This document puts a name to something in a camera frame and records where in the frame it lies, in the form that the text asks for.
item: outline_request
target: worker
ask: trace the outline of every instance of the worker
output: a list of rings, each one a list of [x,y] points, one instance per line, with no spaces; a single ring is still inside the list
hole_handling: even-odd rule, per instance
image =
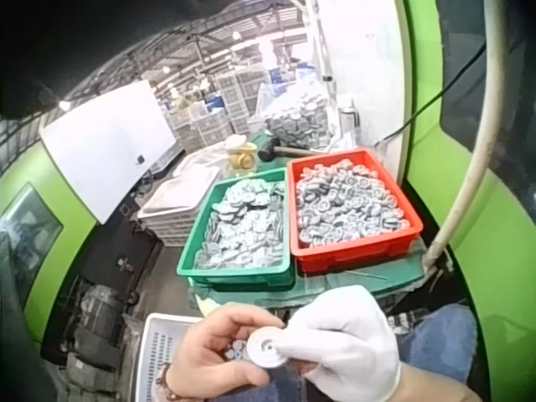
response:
[[[268,374],[250,362],[225,361],[235,339],[260,327],[284,324],[262,308],[228,304],[190,327],[158,375],[157,400],[297,402],[307,400],[301,374],[336,401],[481,401],[464,385],[477,327],[463,306],[441,308],[401,338],[363,287],[334,289],[298,310],[273,339],[291,358],[286,366]]]

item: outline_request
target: black cable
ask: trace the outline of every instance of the black cable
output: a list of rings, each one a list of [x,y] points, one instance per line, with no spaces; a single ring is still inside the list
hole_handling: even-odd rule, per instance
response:
[[[434,96],[432,99],[428,100],[428,102],[426,102],[418,111],[416,111],[408,120],[406,123],[404,123],[404,125],[399,128],[397,131],[394,131],[392,133],[390,133],[388,136],[386,136],[385,138],[379,140],[378,142],[376,142],[374,144],[374,146],[378,146],[381,142],[387,142],[389,140],[392,140],[394,137],[398,136],[407,126],[409,126],[413,120],[419,116],[423,111],[425,111],[426,109],[428,109],[430,106],[432,106],[438,99],[440,99],[460,78],[462,75],[465,74],[465,72],[467,70],[469,70],[469,68],[475,64],[475,62],[480,58],[480,56],[482,56],[484,54],[484,52],[486,51],[486,44],[484,43],[480,49],[467,61],[467,63],[460,68],[460,70],[457,72],[457,74],[454,76],[454,78],[452,78],[452,80],[447,84],[445,85],[445,87],[436,95]]]

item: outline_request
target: green plastic crate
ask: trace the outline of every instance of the green plastic crate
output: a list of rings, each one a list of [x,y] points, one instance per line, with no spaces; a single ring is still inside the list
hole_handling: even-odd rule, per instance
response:
[[[225,190],[244,178],[262,178],[267,182],[285,181],[285,203],[284,203],[284,234],[283,234],[283,259],[279,265],[265,266],[260,268],[241,268],[228,267],[217,270],[196,270],[193,268],[195,254],[201,249],[204,242],[204,233],[209,224],[211,206],[213,203],[219,203],[224,195]],[[192,231],[188,241],[184,246],[181,259],[178,262],[177,274],[187,276],[198,284],[210,286],[212,288],[224,288],[229,291],[233,286],[240,288],[242,291],[258,291],[260,288],[266,290],[277,288],[292,287],[294,285],[295,270],[291,264],[291,252],[289,246],[289,212],[288,212],[288,185],[286,181],[286,168],[280,167],[263,173],[257,173],[244,178],[230,178],[217,183],[209,195],[205,198],[203,206],[200,209],[198,217],[195,219]]]

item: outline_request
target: bracelet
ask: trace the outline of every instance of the bracelet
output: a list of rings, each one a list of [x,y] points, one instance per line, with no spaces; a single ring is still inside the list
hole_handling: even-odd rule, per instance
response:
[[[166,374],[168,373],[170,367],[170,363],[165,363],[160,369],[160,373],[155,380],[155,385],[157,386],[157,400],[170,402],[201,402],[201,399],[182,398],[170,390],[168,382],[166,381]]]

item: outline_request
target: bare hand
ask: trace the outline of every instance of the bare hand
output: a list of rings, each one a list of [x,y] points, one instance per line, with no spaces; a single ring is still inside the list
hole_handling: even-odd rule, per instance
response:
[[[184,398],[215,398],[244,386],[264,387],[268,373],[248,362],[226,362],[224,351],[236,340],[247,340],[260,327],[283,327],[268,311],[230,303],[193,325],[167,371],[171,391]]]

